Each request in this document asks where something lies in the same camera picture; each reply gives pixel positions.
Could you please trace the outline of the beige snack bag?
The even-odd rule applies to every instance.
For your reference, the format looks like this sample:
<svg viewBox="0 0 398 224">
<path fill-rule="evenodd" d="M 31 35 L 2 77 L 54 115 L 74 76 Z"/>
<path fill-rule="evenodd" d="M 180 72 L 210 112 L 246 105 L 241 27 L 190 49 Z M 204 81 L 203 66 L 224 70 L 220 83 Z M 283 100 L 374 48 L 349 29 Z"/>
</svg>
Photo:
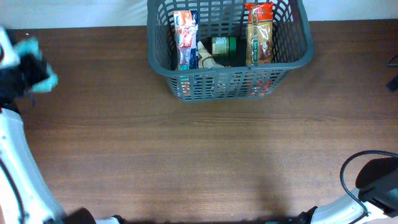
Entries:
<svg viewBox="0 0 398 224">
<path fill-rule="evenodd" d="M 223 65 L 217 63 L 213 56 L 209 53 L 202 41 L 197 43 L 198 47 L 198 68 L 224 68 Z"/>
</svg>

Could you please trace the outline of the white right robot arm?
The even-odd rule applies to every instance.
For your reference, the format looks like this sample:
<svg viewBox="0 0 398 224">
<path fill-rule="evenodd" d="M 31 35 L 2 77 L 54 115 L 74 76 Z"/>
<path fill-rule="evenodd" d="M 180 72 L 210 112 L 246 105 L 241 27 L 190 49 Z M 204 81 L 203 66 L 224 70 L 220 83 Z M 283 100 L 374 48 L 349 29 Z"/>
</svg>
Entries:
<svg viewBox="0 0 398 224">
<path fill-rule="evenodd" d="M 345 169 L 360 156 L 378 155 L 358 173 L 355 188 L 349 190 L 345 183 Z M 329 224 L 366 223 L 397 216 L 397 153 L 366 150 L 353 154 L 340 169 L 340 184 L 346 194 L 334 202 L 313 207 L 288 223 Z"/>
</svg>

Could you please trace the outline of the teal wet wipes packet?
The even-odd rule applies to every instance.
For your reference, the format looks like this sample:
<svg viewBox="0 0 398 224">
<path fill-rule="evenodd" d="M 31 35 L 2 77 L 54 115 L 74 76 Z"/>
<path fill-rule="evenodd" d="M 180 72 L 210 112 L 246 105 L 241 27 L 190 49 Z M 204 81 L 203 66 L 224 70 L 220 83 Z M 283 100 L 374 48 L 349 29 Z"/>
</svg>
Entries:
<svg viewBox="0 0 398 224">
<path fill-rule="evenodd" d="M 33 37 L 13 45 L 20 58 L 17 68 L 22 72 L 26 87 L 34 93 L 47 93 L 58 84 L 58 76 L 43 58 L 38 40 Z"/>
</svg>

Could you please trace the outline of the green lidded spice jar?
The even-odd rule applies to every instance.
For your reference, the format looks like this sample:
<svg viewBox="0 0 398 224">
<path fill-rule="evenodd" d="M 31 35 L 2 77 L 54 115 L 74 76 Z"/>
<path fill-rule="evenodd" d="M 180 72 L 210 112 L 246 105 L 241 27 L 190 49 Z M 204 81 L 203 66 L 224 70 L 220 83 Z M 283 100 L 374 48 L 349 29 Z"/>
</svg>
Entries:
<svg viewBox="0 0 398 224">
<path fill-rule="evenodd" d="M 237 39 L 235 37 L 213 37 L 211 39 L 211 54 L 214 57 L 235 58 Z"/>
</svg>

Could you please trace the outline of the Kleenex tissue multipack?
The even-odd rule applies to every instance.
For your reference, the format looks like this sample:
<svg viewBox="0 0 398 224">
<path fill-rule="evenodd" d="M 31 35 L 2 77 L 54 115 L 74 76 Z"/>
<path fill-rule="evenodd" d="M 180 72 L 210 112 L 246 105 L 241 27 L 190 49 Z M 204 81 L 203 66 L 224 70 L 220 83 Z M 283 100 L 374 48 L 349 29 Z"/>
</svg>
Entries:
<svg viewBox="0 0 398 224">
<path fill-rule="evenodd" d="M 177 44 L 177 70 L 198 68 L 198 12 L 174 11 L 175 42 Z"/>
</svg>

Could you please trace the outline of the red spaghetti pasta package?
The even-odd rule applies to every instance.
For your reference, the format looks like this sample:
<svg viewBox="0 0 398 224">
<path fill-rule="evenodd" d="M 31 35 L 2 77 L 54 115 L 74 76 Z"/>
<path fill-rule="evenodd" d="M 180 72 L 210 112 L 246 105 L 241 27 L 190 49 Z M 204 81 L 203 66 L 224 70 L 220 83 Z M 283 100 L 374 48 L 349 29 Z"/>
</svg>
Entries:
<svg viewBox="0 0 398 224">
<path fill-rule="evenodd" d="M 246 28 L 246 66 L 272 63 L 273 2 L 245 3 L 248 14 Z"/>
</svg>

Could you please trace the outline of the grey plastic basket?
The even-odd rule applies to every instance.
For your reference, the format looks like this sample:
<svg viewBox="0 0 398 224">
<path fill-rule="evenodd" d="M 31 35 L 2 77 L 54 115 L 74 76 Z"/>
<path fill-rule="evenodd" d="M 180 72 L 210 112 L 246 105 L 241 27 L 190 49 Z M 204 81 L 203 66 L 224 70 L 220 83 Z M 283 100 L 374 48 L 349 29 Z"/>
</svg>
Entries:
<svg viewBox="0 0 398 224">
<path fill-rule="evenodd" d="M 148 1 L 148 61 L 166 78 L 173 94 L 185 102 L 262 98 L 270 94 L 289 71 L 314 55 L 314 44 L 302 0 L 274 1 L 271 63 L 246 66 L 245 1 Z M 208 49 L 212 37 L 236 37 L 237 56 L 219 58 L 222 68 L 179 71 L 174 11 L 198 13 L 198 40 Z"/>
</svg>

